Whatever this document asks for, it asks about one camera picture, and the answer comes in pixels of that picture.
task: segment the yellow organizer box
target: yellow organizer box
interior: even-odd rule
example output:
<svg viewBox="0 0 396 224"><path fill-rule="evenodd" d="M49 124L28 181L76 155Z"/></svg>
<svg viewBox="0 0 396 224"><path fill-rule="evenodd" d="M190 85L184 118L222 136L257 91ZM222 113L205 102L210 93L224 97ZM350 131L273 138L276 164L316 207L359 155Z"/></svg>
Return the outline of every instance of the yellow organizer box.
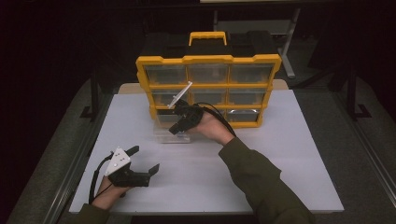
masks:
<svg viewBox="0 0 396 224"><path fill-rule="evenodd" d="M266 31L150 34L136 60L149 113L164 128L178 121L168 105L189 81L181 99L190 105L213 105L233 128L259 127L280 65Z"/></svg>

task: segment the organizer compartment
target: organizer compartment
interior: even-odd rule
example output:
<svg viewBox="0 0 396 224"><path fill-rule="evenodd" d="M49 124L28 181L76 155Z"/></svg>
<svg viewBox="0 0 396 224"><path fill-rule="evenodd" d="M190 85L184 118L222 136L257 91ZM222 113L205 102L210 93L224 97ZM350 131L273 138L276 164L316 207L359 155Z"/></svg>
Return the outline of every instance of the organizer compartment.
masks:
<svg viewBox="0 0 396 224"><path fill-rule="evenodd" d="M145 65L150 84L183 84L187 83L184 64L151 64Z"/></svg>
<svg viewBox="0 0 396 224"><path fill-rule="evenodd" d="M176 96L180 90L152 90L151 95L154 99L155 105L169 105L174 96ZM187 101L187 95L183 95L180 99Z"/></svg>
<svg viewBox="0 0 396 224"><path fill-rule="evenodd" d="M211 105L225 105L226 89L191 89L190 98L193 104L208 103Z"/></svg>
<svg viewBox="0 0 396 224"><path fill-rule="evenodd" d="M256 122L260 109L229 109L226 118L229 122Z"/></svg>
<svg viewBox="0 0 396 224"><path fill-rule="evenodd" d="M231 64L231 83L265 83L274 65L271 63L242 63Z"/></svg>
<svg viewBox="0 0 396 224"><path fill-rule="evenodd" d="M189 71L189 81L192 83L225 83L227 81L228 64L189 64L187 69Z"/></svg>
<svg viewBox="0 0 396 224"><path fill-rule="evenodd" d="M261 105L264 94L266 93L265 88L254 88L254 89L229 89L229 100L230 105Z"/></svg>

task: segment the hand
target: hand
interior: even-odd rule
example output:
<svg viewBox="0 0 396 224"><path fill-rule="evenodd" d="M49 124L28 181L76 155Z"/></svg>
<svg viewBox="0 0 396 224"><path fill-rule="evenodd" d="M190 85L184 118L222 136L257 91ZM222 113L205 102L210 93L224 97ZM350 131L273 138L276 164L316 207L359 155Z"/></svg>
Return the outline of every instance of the hand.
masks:
<svg viewBox="0 0 396 224"><path fill-rule="evenodd" d="M92 205L104 210L110 210L117 199L129 189L131 188L115 187L111 184L108 177L104 176Z"/></svg>
<svg viewBox="0 0 396 224"><path fill-rule="evenodd" d="M189 129L188 133L201 133L223 146L234 138L218 119L207 112L204 112L200 123L196 127Z"/></svg>

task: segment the person's left hand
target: person's left hand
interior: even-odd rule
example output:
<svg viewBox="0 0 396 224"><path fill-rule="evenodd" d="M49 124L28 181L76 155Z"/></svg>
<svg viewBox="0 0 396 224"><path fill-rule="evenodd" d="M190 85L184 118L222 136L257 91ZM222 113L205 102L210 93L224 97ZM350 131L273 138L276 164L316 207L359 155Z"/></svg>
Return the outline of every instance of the person's left hand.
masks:
<svg viewBox="0 0 396 224"><path fill-rule="evenodd" d="M117 199L119 199L123 193L130 189L132 188L115 187L111 184L108 177L104 176L92 205L104 210L109 210L117 201Z"/></svg>

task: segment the olive green sleeve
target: olive green sleeve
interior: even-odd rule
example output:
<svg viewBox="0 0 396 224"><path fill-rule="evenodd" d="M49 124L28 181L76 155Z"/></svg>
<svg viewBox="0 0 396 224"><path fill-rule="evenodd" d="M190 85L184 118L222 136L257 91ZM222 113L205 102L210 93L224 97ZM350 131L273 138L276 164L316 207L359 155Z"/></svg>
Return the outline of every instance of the olive green sleeve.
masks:
<svg viewBox="0 0 396 224"><path fill-rule="evenodd" d="M235 137L219 155L260 223L315 223L311 212L280 179L281 171L261 153Z"/></svg>
<svg viewBox="0 0 396 224"><path fill-rule="evenodd" d="M70 224L105 224L109 216L108 211L85 203Z"/></svg>

